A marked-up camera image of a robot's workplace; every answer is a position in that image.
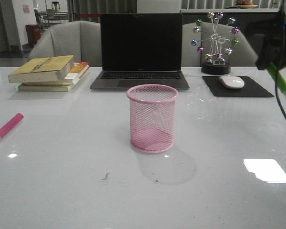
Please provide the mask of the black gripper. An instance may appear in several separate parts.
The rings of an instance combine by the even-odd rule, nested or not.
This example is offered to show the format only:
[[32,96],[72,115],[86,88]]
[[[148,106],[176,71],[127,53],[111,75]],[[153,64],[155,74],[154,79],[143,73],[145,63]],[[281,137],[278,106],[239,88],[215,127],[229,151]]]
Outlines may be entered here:
[[256,22],[255,33],[264,36],[257,68],[266,69],[271,63],[278,69],[286,67],[286,11],[280,9],[274,18]]

